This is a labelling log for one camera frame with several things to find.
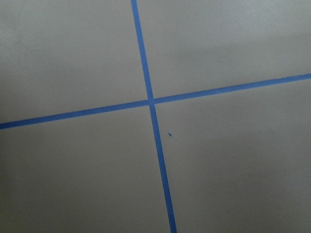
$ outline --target gray floor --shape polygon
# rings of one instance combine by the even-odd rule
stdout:
[[[137,2],[155,97],[311,73],[308,0]],[[0,124],[147,99],[130,0],[2,0],[0,54]],[[155,106],[179,233],[311,232],[310,88]],[[0,130],[0,232],[170,232],[150,116]]]

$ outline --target blue line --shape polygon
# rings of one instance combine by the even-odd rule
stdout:
[[[88,115],[112,112],[112,111],[128,109],[128,108],[142,107],[142,106],[147,106],[147,105],[148,105],[148,101],[142,100],[142,101],[136,101],[136,102],[130,102],[130,103],[110,105],[110,106],[100,107],[100,108],[86,109],[86,110],[75,111],[75,112],[70,112],[70,113],[61,113],[61,114],[56,114],[56,115],[51,115],[51,116],[42,116],[42,117],[36,117],[36,118],[31,118],[31,119],[6,122],[6,123],[0,124],[0,130],[23,126],[23,125],[32,125],[32,124],[38,124],[38,123],[54,121],[54,120],[62,120],[62,119],[67,119],[67,118],[88,116]]]
[[[221,93],[241,91],[241,90],[246,90],[246,89],[251,89],[251,88],[270,86],[270,85],[276,85],[276,84],[282,84],[282,83],[291,83],[291,82],[307,80],[307,79],[311,79],[311,74],[303,74],[303,75],[298,75],[298,76],[285,77],[281,79],[271,79],[271,80],[259,81],[255,83],[245,83],[245,84],[240,84],[236,86],[227,86],[227,87],[221,87],[221,88],[216,88],[216,89],[211,89],[211,90],[204,90],[204,91],[197,91],[197,92],[191,92],[191,93],[174,95],[174,96],[160,97],[160,98],[155,99],[155,104],[178,101],[178,100],[186,100],[186,99],[203,97],[203,96],[211,96],[211,95],[217,95]]]
[[[136,0],[131,0],[131,4],[132,4],[132,9],[133,9],[133,17],[134,17],[134,23],[135,23],[135,28],[136,28],[136,34],[137,34],[141,65],[142,65],[142,70],[144,73],[146,92],[147,92],[147,97],[148,97],[148,102],[149,102],[151,122],[152,122],[153,131],[154,131],[155,146],[156,146],[156,151],[157,151],[157,157],[159,160],[159,167],[160,167],[160,173],[161,173],[161,178],[162,178],[166,209],[168,213],[171,233],[177,233],[175,217],[174,217],[174,212],[173,212],[173,204],[172,204],[170,187],[169,187],[169,181],[167,178],[167,172],[166,172],[165,161],[164,161],[160,130],[159,130],[159,125],[158,125],[157,116],[156,116],[156,107],[155,107],[155,102],[154,102],[154,96],[152,93],[152,86],[151,86],[151,81],[150,81],[146,50],[145,50],[145,45],[144,45],[144,40],[143,40],[142,30],[141,30],[141,25],[140,25],[138,6],[137,6]]]
[[[133,10],[133,17],[134,17],[138,47],[139,47],[139,52],[140,52],[142,71],[144,73],[147,97],[148,97],[148,100],[153,100],[154,96],[152,93],[146,50],[145,50],[144,39],[142,36],[142,30],[141,30],[139,13],[138,13],[138,6],[137,6],[136,0],[131,0],[131,3],[132,3],[132,10]]]

